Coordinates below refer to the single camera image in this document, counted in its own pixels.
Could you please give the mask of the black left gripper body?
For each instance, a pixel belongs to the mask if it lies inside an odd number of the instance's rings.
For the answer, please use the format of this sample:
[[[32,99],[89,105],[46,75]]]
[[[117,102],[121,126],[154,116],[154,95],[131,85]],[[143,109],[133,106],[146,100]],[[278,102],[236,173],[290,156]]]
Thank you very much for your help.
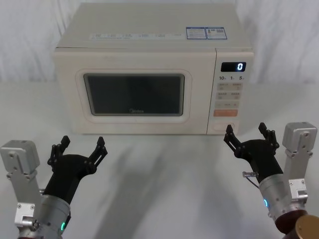
[[[70,204],[80,181],[87,175],[96,172],[96,165],[88,157],[67,154],[48,160],[52,167],[52,176],[44,190],[44,195],[50,195]]]

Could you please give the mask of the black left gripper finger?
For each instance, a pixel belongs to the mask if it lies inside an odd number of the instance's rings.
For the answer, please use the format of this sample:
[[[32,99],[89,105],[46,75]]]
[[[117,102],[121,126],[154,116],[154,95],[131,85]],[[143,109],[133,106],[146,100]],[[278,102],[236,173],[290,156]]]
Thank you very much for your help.
[[[108,152],[105,147],[104,138],[100,136],[97,140],[96,148],[86,160],[87,174],[94,174],[97,171],[97,167],[102,162],[102,160],[106,157],[107,154]]]
[[[63,155],[65,149],[69,146],[70,139],[67,135],[63,136],[59,144],[52,145],[50,158],[47,161],[48,165],[55,164],[58,159]]]

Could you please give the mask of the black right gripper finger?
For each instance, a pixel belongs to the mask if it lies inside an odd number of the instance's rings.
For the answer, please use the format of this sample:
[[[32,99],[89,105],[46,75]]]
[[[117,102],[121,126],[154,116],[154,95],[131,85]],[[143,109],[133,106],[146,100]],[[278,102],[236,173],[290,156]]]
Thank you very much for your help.
[[[276,139],[275,131],[267,129],[263,122],[259,124],[258,130],[263,135],[265,140],[270,144],[272,151],[276,152],[276,150],[279,148],[279,144]]]
[[[245,145],[237,139],[230,124],[226,128],[224,142],[234,152],[235,157],[244,157]]]

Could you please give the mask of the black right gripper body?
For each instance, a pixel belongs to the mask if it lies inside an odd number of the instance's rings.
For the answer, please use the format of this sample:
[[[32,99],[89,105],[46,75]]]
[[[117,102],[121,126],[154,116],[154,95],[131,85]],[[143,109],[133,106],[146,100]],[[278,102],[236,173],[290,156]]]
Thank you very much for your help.
[[[272,143],[263,139],[253,139],[245,142],[235,140],[234,155],[246,160],[253,172],[257,173],[257,181],[261,183],[269,176],[283,174],[275,154],[279,148],[278,143]]]

